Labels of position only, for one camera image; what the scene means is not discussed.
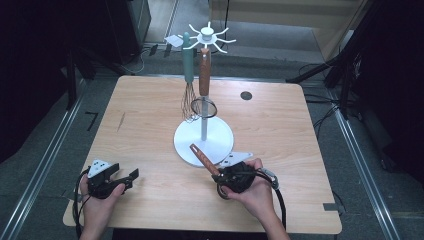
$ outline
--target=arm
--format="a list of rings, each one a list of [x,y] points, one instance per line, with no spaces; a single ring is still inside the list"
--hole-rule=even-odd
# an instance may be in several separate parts
[[[248,161],[246,164],[255,169],[262,167],[262,161],[259,158]],[[265,229],[268,239],[290,239],[281,220],[275,213],[272,202],[271,185],[265,179],[255,177],[252,185],[240,194],[233,192],[225,186],[222,187],[222,190],[225,191],[228,198],[241,202],[249,213],[259,220],[262,227]]]
[[[83,202],[87,201],[83,208],[84,230],[80,239],[100,239],[106,230],[116,202],[125,189],[125,185],[119,184],[108,198],[101,200],[88,196],[87,182],[88,178],[87,174],[85,174],[80,183],[81,193],[84,194]]]

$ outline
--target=person's left hand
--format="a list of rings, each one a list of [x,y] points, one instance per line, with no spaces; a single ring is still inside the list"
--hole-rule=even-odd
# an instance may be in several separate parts
[[[85,174],[80,182],[81,194],[83,194],[82,202],[85,202],[90,196],[88,195],[88,177]],[[90,197],[84,204],[84,230],[80,239],[100,239],[109,223],[113,209],[119,196],[125,190],[125,184],[119,184],[106,199],[97,199]]]

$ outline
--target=whisk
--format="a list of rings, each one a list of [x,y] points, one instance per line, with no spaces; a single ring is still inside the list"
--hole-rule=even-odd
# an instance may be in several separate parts
[[[182,54],[184,78],[187,84],[181,101],[181,110],[183,111],[183,119],[186,122],[192,122],[199,118],[199,115],[192,110],[192,102],[196,99],[196,94],[193,89],[193,50],[184,49],[190,47],[190,45],[190,35],[185,32],[183,35]]]

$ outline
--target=wooden handle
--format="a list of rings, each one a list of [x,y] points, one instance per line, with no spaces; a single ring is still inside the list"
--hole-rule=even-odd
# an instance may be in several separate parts
[[[200,56],[199,93],[200,96],[209,95],[209,83],[211,80],[211,56],[209,49],[202,48]]]
[[[208,157],[193,143],[190,145],[191,151],[193,151],[194,155],[199,159],[199,161],[205,166],[206,169],[212,174],[212,175],[219,175],[220,172],[215,167],[215,165],[212,164],[212,162],[209,160]]]

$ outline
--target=white round base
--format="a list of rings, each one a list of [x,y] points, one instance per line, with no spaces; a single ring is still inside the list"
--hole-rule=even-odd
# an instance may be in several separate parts
[[[231,128],[222,119],[213,117],[208,119],[208,131],[205,141],[201,139],[202,119],[194,122],[182,122],[175,131],[174,146],[180,157],[187,163],[203,167],[191,151],[190,145],[196,144],[213,164],[218,164],[230,154],[234,145],[234,136]]]

